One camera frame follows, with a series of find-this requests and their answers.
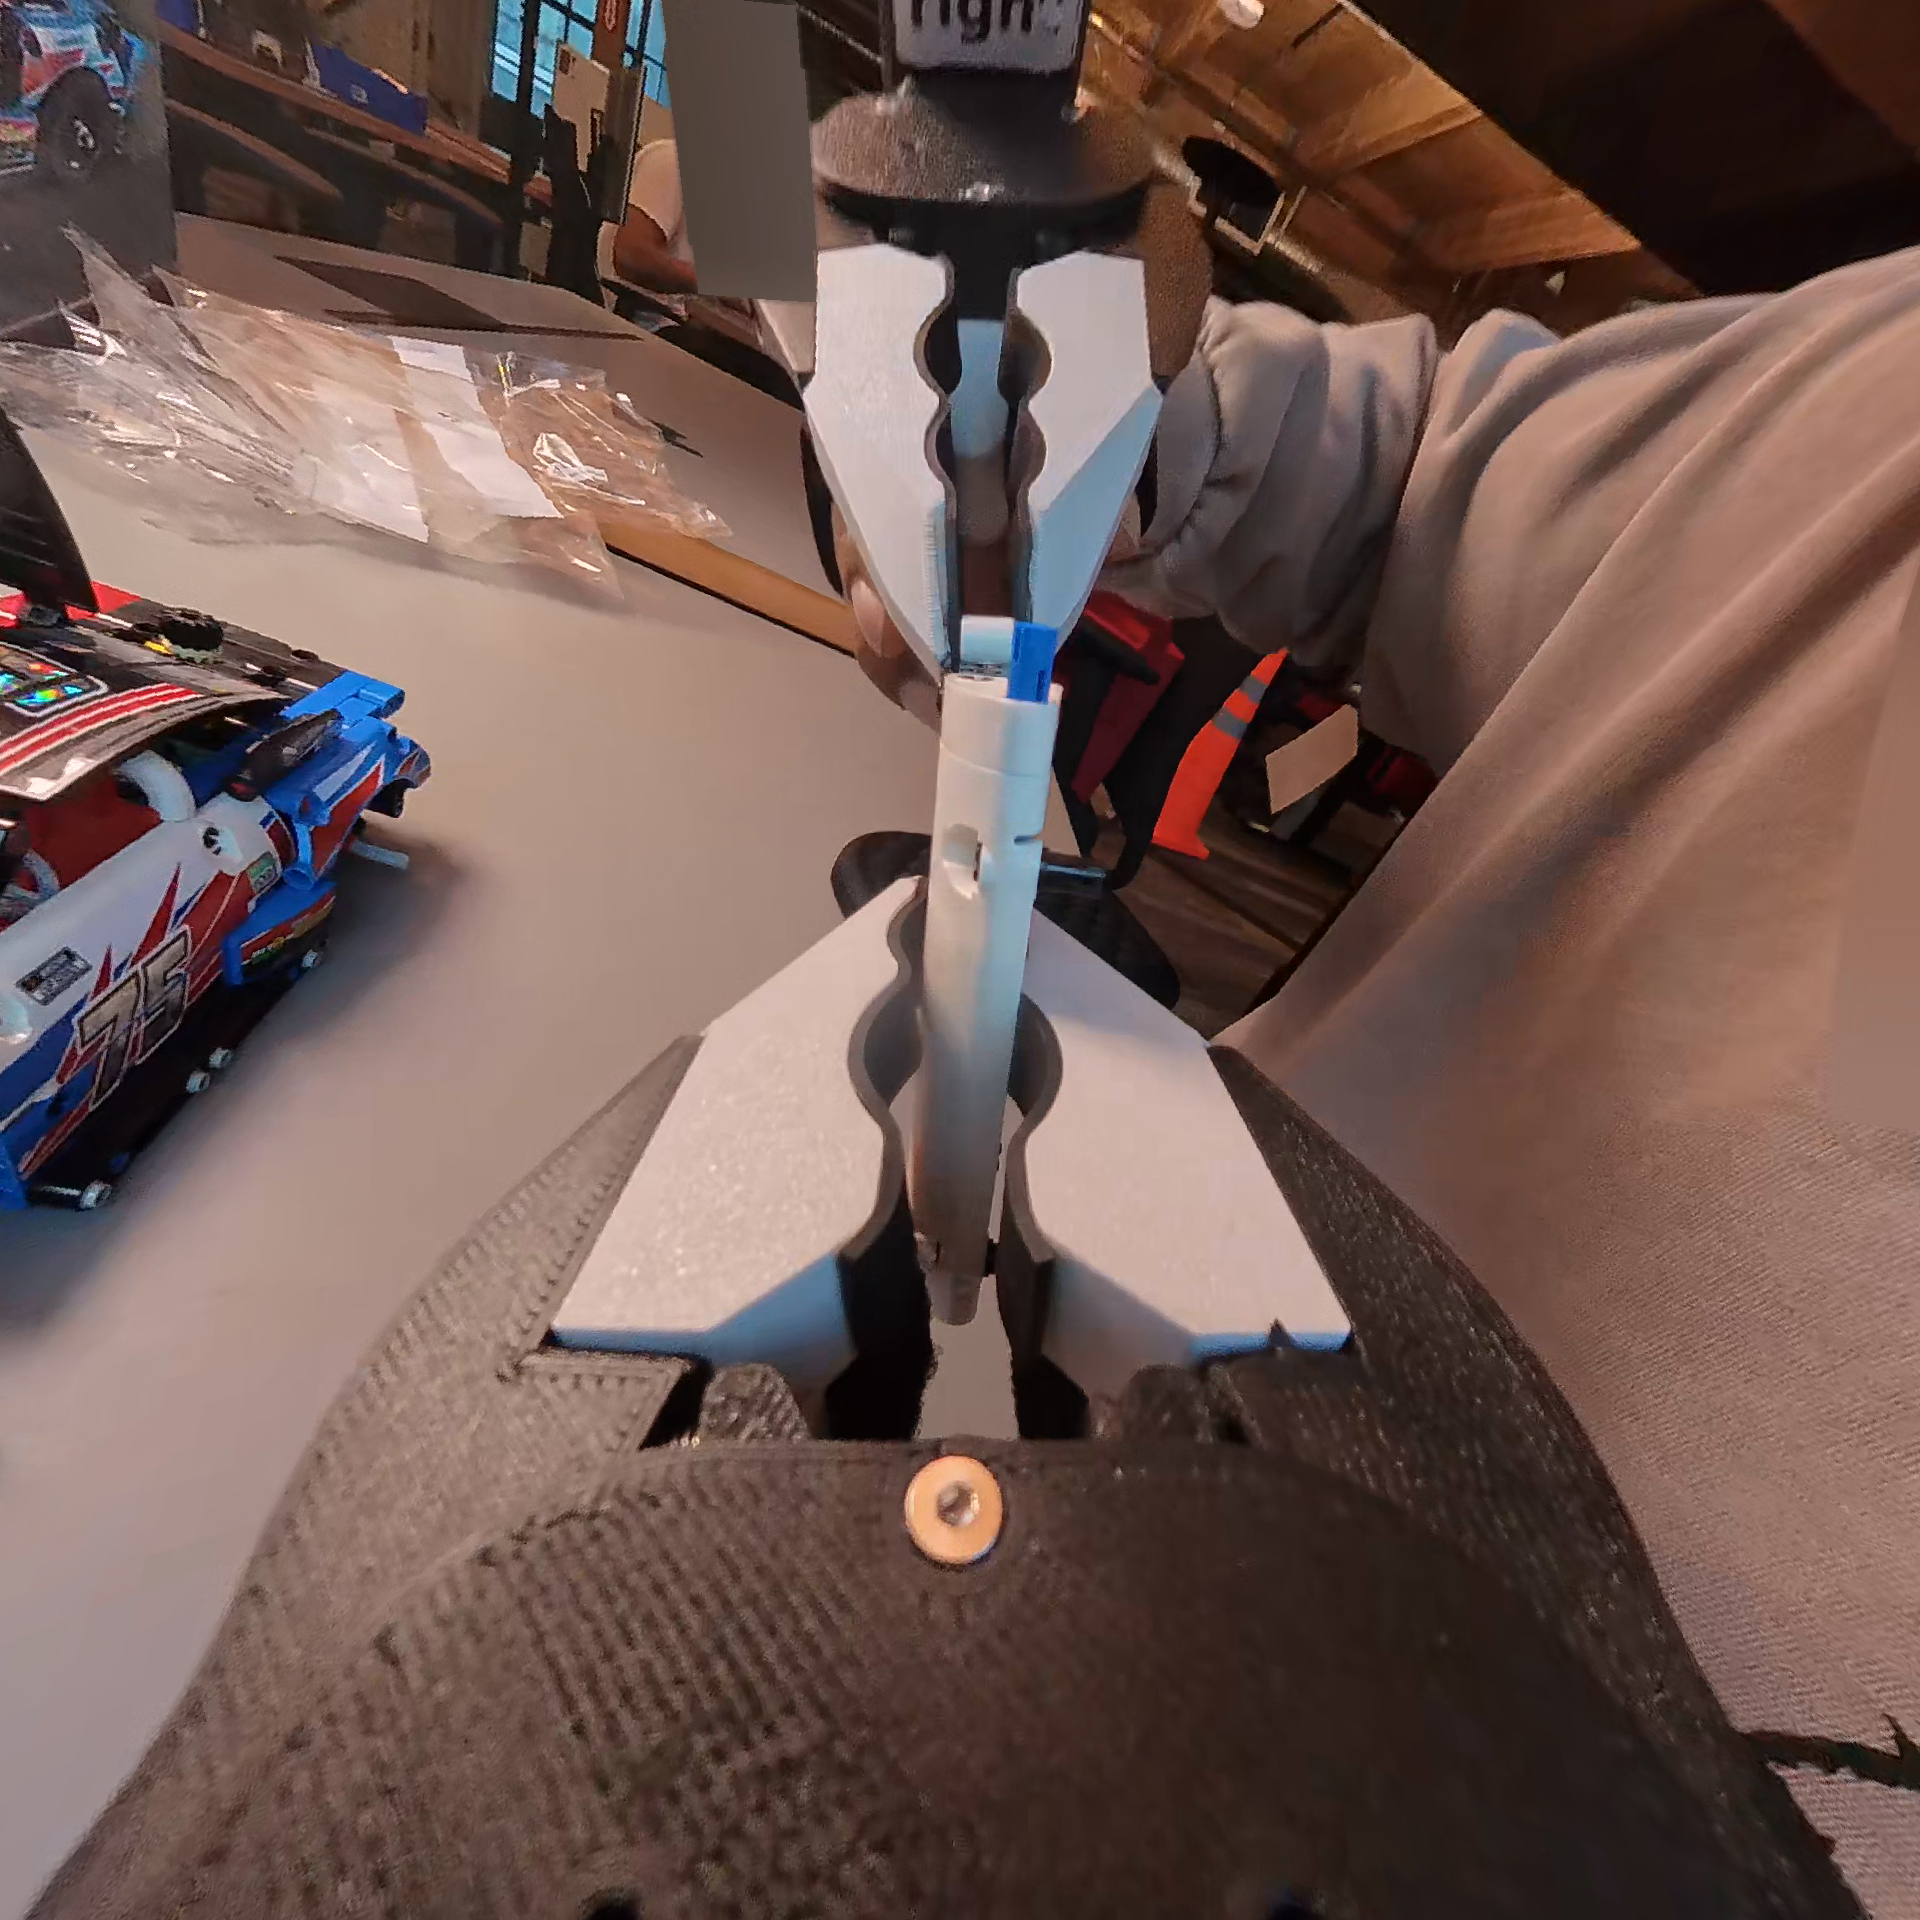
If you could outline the lego set box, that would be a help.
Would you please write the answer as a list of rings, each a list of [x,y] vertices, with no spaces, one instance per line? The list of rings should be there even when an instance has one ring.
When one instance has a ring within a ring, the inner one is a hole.
[[[178,258],[153,2],[3,3],[3,328],[87,295],[82,233],[145,279]]]

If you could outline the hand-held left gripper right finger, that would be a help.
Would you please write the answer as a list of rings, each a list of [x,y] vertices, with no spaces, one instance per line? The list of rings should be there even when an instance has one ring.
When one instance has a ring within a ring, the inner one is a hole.
[[[1352,1317],[1209,1043],[1045,917],[1011,1098],[1023,1433],[1081,1433],[1090,1400],[1143,1368],[1349,1346]]]

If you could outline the white red lego assembly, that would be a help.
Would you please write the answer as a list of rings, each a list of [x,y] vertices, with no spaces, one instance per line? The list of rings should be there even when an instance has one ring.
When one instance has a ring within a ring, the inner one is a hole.
[[[909,1197],[934,1318],[975,1320],[1040,881],[1059,691],[1051,632],[986,618],[1009,663],[944,675],[922,949],[922,1073]]]

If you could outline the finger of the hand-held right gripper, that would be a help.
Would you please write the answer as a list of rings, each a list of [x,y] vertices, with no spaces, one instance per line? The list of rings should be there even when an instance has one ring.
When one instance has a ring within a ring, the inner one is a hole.
[[[953,479],[943,457],[949,397],[928,333],[953,275],[890,243],[824,251],[808,426],[866,576],[927,666],[955,643]]]
[[[1069,632],[1106,563],[1162,413],[1146,264],[1075,251],[1019,269],[1011,374],[1015,611]]]

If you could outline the orange traffic cone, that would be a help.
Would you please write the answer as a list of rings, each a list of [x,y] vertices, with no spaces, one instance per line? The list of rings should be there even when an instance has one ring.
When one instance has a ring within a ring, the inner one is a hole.
[[[1241,739],[1258,720],[1267,690],[1287,657],[1289,649],[1275,649],[1263,655],[1237,690],[1197,731],[1171,778],[1153,832],[1153,848],[1181,856],[1209,856],[1209,848],[1203,840],[1203,822]]]

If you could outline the person's right hand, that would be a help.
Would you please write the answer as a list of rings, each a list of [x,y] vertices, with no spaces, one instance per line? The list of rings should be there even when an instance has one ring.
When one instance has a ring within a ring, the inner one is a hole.
[[[971,614],[1011,614],[1018,590],[1011,585],[1009,535],[1013,509],[1007,496],[1007,445],[1002,403],[990,407],[987,438],[971,442],[971,426],[953,438],[953,421],[943,421],[928,453],[953,483],[951,527],[955,531],[958,598]],[[816,449],[832,496],[832,550],[839,581],[854,608],[854,657],[885,699],[928,729],[943,723],[943,686],[928,672],[909,634],[898,630],[887,601],[871,581],[865,546],[866,522],[850,522],[845,512],[839,457]]]

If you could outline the red office chair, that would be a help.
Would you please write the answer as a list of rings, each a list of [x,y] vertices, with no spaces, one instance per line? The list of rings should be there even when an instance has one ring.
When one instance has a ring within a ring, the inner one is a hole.
[[[1063,691],[1055,774],[1066,800],[1093,801],[1182,664],[1168,617],[1118,592],[1090,593],[1055,664]]]

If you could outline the pile of clear plastic bags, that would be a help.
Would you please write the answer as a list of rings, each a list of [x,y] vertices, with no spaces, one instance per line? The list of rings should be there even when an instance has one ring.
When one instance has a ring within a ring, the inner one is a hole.
[[[219,541],[385,537],[605,598],[605,521],[729,537],[601,369],[299,320],[174,273],[155,299],[67,240],[94,318],[67,303],[67,342],[6,342],[6,407],[123,473],[152,521],[174,509]]]

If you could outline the blue white lego race car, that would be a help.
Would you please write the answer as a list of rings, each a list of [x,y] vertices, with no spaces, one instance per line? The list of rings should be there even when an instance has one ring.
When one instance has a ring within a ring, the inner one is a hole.
[[[319,963],[403,690],[94,585],[6,592],[3,1207],[96,1209]]]

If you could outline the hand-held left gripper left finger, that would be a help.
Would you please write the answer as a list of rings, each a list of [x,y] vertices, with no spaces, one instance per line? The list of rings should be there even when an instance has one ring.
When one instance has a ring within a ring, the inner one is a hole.
[[[552,1322],[579,1353],[762,1362],[827,1425],[922,1415],[901,1089],[922,887],[897,879],[709,1023]]]

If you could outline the person's right forearm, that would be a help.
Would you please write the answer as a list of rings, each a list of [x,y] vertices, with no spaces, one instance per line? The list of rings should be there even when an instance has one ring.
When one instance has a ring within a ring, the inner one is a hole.
[[[1110,585],[1361,682],[1450,768],[1561,632],[1629,674],[1917,546],[1917,251],[1557,337],[1213,301]]]

